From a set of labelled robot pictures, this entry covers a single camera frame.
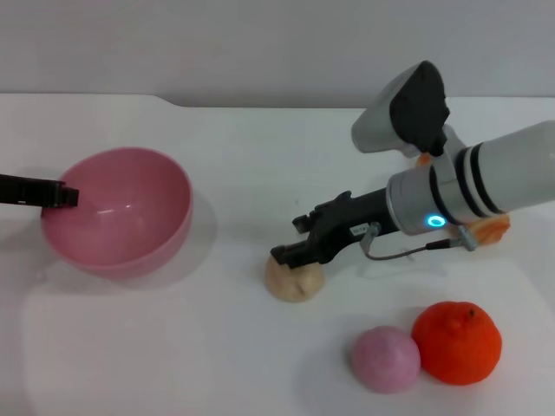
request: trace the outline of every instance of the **bowl rim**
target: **bowl rim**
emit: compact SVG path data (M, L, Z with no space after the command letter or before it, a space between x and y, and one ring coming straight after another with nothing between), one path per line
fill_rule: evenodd
M187 188L189 189L189 198L187 200L188 209L186 210L186 213L183 216L183 219L181 220L180 226L175 229L173 234L171 236L169 236L166 241L164 241L158 247L149 251L147 254L145 254L141 257L137 257L133 260L127 260L126 262L114 263L114 264L110 264L110 265L84 263L84 262L78 262L78 261L66 256L64 253L62 253L61 251L58 250L58 248L56 247L56 245L54 243L52 243L52 241L49 238L48 233L44 230L44 225L45 225L45 221L43 219L44 208L42 208L42 210L41 210L42 234L44 235L44 237L46 238L46 240L49 243L49 246L52 248L52 250L54 250L56 255L61 257L67 263L73 264L76 267L81 268L81 269L86 269L86 270L91 270L91 271L99 271L99 272L109 272L109 271L117 271L117 270L131 268L131 267L136 266L138 263L146 261L149 257L155 257L159 252L163 251L175 238L177 238L180 235L180 233L183 231L183 229L186 228L189 225L190 218L193 214L193 184L191 183L191 180L189 179L189 175L187 175L185 169L183 169L183 167L174 158L172 158L171 156L168 156L167 154L165 154L163 152L160 152L158 150L154 150L154 149L151 149L151 148L148 148L148 147L141 147L141 146L122 146L122 147L115 147L113 149L104 150L102 152L91 154L90 156L78 161L77 163L72 165L69 169L64 171L59 180L64 181L64 178L65 178L66 175L68 175L70 172L77 169L79 166L89 162L91 159L102 156L103 154L106 154L106 153L115 153L115 152L121 152L121 151L129 151L129 150L139 150L139 151L146 152L146 153L154 153L154 154L157 154L157 155L161 156L164 159L169 160L175 166L177 166L177 168L179 169L180 173L183 175L183 178L186 181Z

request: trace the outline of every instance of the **pink bowl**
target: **pink bowl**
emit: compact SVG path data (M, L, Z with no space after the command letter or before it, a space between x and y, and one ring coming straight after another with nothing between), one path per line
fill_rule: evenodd
M144 275L183 244L193 189L173 159L124 147L91 156L61 180L79 189L76 208L42 210L42 230L68 263L97 276Z

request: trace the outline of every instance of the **orange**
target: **orange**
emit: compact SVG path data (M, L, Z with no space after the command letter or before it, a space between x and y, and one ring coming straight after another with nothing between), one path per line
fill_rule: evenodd
M416 319L412 337L421 365L436 379L464 386L484 380L501 356L492 318L470 302L440 302Z

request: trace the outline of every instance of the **pink fruit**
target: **pink fruit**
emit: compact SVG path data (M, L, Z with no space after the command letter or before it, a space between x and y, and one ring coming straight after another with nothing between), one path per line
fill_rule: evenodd
M394 327L363 333L351 352L353 372L378 393L398 393L411 387L420 372L420 353L413 339Z

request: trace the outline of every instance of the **cable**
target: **cable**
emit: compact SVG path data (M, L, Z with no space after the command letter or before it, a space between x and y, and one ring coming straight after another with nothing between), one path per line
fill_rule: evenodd
M413 249L413 250L409 250L409 251L403 251L402 253L392 254L390 256L372 256L370 253L367 253L367 252L364 252L364 256L366 256L370 260L376 260L376 261L393 260L394 258L406 257L406 256L410 256L411 254L420 253L421 251L426 251L426 250L427 250L427 248L424 246L424 247L419 247L418 249Z
M443 240L433 241L432 243L428 243L417 249L412 249L409 251L404 251L402 253L392 254L390 256L372 256L370 254L370 244L368 244L368 250L362 249L362 251L364 252L364 256L366 256L370 260L381 261L381 260L393 260L395 258L406 257L406 256L410 256L411 254L420 253L426 250L450 249L451 247L456 247L458 245L460 245L459 240L445 238Z

